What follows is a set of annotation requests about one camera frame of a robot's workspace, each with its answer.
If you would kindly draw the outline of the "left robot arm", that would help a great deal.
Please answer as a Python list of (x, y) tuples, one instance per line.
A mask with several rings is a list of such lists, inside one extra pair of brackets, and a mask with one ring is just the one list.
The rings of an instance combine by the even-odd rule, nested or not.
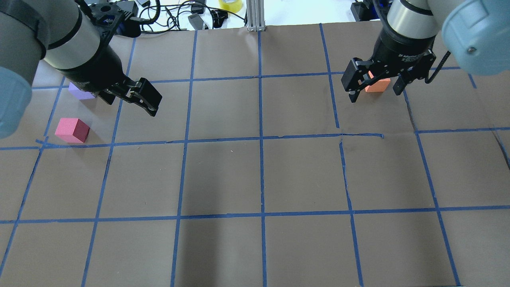
[(157, 114), (162, 95), (146, 78), (131, 80), (110, 47), (113, 36), (137, 38), (155, 21), (139, 18), (134, 0), (2, 0), (0, 10), (1, 138), (18, 129), (40, 60), (109, 105), (120, 98)]

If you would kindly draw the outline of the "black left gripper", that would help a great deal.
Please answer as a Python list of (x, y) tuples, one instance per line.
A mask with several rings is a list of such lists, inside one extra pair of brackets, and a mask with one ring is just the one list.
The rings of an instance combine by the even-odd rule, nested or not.
[(120, 57), (109, 44), (101, 46), (91, 60), (79, 67), (57, 68), (57, 71), (79, 89), (98, 93), (98, 97), (108, 105), (113, 105), (116, 96), (120, 96), (122, 100), (144, 109), (151, 117), (158, 113), (163, 96), (146, 78), (138, 81), (128, 78)]

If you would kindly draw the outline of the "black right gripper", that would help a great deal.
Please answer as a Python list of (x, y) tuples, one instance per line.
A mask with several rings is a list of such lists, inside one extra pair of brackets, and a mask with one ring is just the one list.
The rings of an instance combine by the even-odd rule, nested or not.
[(435, 55), (429, 51), (435, 38), (414, 39), (382, 28), (370, 60), (352, 58), (343, 73), (341, 83), (349, 93), (351, 103), (357, 101), (365, 87), (375, 83), (374, 76), (398, 76), (393, 85), (397, 96), (414, 80), (428, 76), (426, 68), (430, 68), (435, 60)]

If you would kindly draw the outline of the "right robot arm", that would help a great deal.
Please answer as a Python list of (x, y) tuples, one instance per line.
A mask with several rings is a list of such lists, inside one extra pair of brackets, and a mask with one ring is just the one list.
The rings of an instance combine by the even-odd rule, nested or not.
[(508, 0), (373, 0), (382, 29), (372, 56), (352, 58), (341, 82), (352, 103), (382, 79), (400, 95), (414, 80), (430, 83), (452, 55), (459, 67), (491, 76), (510, 67)]

